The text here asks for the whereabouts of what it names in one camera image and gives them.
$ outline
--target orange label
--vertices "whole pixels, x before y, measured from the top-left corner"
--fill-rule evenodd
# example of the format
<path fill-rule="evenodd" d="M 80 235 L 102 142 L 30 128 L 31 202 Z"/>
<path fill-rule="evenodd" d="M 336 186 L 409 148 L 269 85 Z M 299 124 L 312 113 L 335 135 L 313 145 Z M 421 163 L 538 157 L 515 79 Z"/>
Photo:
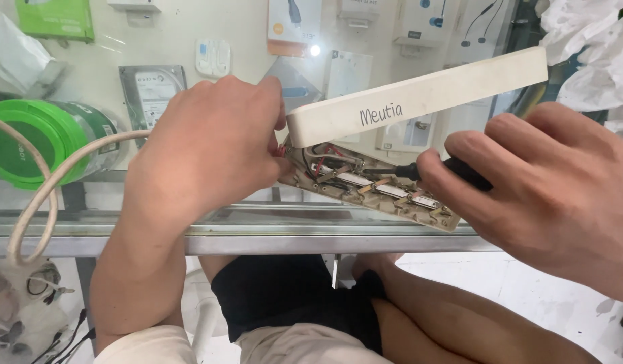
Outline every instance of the orange label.
<path fill-rule="evenodd" d="M 273 32 L 279 36 L 282 34 L 282 32 L 284 32 L 284 27 L 281 23 L 275 23 L 273 25 Z"/>

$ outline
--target metal strip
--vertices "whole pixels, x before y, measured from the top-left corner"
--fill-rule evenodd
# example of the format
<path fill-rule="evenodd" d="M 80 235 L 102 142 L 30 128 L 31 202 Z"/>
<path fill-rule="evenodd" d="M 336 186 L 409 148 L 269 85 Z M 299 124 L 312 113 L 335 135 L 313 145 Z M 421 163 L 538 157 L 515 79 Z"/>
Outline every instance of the metal strip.
<path fill-rule="evenodd" d="M 49 257 L 95 257 L 108 236 L 56 236 Z M 24 239 L 22 251 L 31 254 L 39 237 Z M 0 258 L 8 237 L 0 236 Z M 343 236 L 188 236 L 186 255 L 347 254 L 358 252 L 474 252 L 500 251 L 476 235 L 343 235 Z"/>

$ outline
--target glass tabletop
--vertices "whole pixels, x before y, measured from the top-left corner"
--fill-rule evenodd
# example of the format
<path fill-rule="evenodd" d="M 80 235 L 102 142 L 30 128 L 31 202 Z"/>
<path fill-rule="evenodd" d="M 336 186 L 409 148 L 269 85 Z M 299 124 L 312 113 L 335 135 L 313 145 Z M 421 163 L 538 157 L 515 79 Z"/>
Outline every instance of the glass tabletop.
<path fill-rule="evenodd" d="M 91 0 L 93 41 L 40 40 L 53 57 L 67 65 L 57 89 L 45 98 L 106 110 L 123 130 L 151 129 L 179 89 L 226 73 L 253 84 L 275 75 L 283 84 L 287 109 L 291 110 L 535 46 L 542 38 L 535 3 L 181 0 L 121 8 Z M 12 0 L 0 0 L 0 12 L 15 23 L 20 21 L 21 9 Z M 157 81 L 161 75 L 165 80 Z M 526 87 L 421 120 L 407 120 L 398 125 L 395 135 L 377 137 L 381 131 L 372 130 L 335 142 L 358 152 L 376 151 L 392 164 L 407 164 L 429 146 L 443 149 L 443 138 L 428 140 L 417 125 L 426 129 L 427 125 L 442 124 L 444 137 L 458 130 L 481 131 L 493 115 L 524 111 L 547 87 Z M 1 79 L 0 91 L 16 93 Z M 286 129 L 278 132 L 278 140 L 282 142 L 286 135 Z M 105 171 L 59 188 L 62 197 L 56 235 L 106 236 L 111 231 L 121 208 L 129 160 L 141 145 L 123 146 L 122 157 Z M 0 179 L 0 236 L 8 236 L 31 195 L 31 191 Z M 29 235 L 41 233 L 45 212 L 38 216 Z M 445 234 L 283 185 L 260 190 L 204 216 L 189 233 Z M 462 221 L 455 234 L 475 232 Z"/>

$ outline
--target green container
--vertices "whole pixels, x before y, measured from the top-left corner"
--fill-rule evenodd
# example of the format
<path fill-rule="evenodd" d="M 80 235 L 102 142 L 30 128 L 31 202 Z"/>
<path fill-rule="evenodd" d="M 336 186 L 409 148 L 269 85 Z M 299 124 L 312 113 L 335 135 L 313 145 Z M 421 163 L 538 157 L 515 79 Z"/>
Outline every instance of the green container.
<path fill-rule="evenodd" d="M 51 171 L 82 146 L 118 133 L 113 119 L 93 106 L 75 102 L 1 101 L 0 120 L 28 139 L 40 151 Z M 60 180 L 60 185 L 111 168 L 120 149 L 120 144 L 115 143 L 91 153 Z M 0 177 L 26 190 L 36 190 L 44 182 L 32 156 L 1 130 Z"/>

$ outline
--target white wire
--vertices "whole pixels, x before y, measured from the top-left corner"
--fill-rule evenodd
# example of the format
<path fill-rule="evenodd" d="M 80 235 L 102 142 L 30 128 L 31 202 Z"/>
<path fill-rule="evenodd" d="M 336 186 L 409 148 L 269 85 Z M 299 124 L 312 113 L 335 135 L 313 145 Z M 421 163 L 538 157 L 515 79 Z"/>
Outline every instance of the white wire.
<path fill-rule="evenodd" d="M 350 162 L 350 163 L 354 163 L 354 164 L 358 164 L 360 162 L 363 162 L 362 159 L 359 158 L 352 158 L 352 157 L 341 157 L 340 155 L 336 155 L 336 154 L 313 154 L 309 151 L 309 149 L 311 149 L 312 147 L 308 147 L 308 148 L 304 148 L 305 151 L 305 155 L 307 155 L 307 157 L 312 157 L 312 158 L 333 158 L 333 159 L 339 159 L 341 161 L 345 161 L 345 162 Z"/>
<path fill-rule="evenodd" d="M 6 258 L 10 264 L 16 267 L 27 266 L 40 258 L 44 253 L 44 250 L 46 249 L 49 241 L 51 240 L 53 228 L 55 227 L 55 222 L 57 221 L 58 217 L 58 196 L 55 192 L 55 187 L 58 182 L 60 182 L 60 180 L 64 177 L 64 175 L 71 168 L 73 168 L 73 166 L 77 162 L 79 162 L 87 155 L 93 153 L 94 151 L 102 148 L 103 146 L 113 143 L 119 143 L 122 141 L 128 141 L 130 139 L 146 138 L 150 135 L 150 130 L 137 130 L 113 134 L 104 138 L 97 139 L 78 149 L 75 153 L 71 154 L 64 162 L 62 162 L 62 164 L 58 166 L 58 168 L 53 173 L 50 173 L 49 168 L 44 161 L 44 158 L 41 156 L 41 153 L 22 134 L 20 134 L 13 127 L 9 126 L 1 120 L 0 129 L 3 130 L 6 134 L 15 138 L 15 140 L 19 144 L 21 144 L 26 149 L 26 151 L 28 151 L 28 153 L 31 154 L 33 160 L 37 164 L 37 167 L 40 169 L 45 179 L 44 183 L 42 183 L 40 188 L 38 188 L 38 190 L 35 192 L 35 195 L 33 195 L 31 202 L 29 202 L 29 204 L 24 208 L 19 218 L 17 219 L 17 222 L 12 228 L 12 235 L 10 236 L 10 240 L 8 241 Z M 27 258 L 22 258 L 22 240 L 24 239 L 26 228 L 28 228 L 29 224 L 31 223 L 31 219 L 34 216 L 35 212 L 40 209 L 41 204 L 44 203 L 47 198 L 49 199 L 49 217 L 46 220 L 46 227 L 44 228 L 44 232 L 41 235 L 40 242 L 37 244 L 37 247 L 30 256 L 28 256 Z"/>

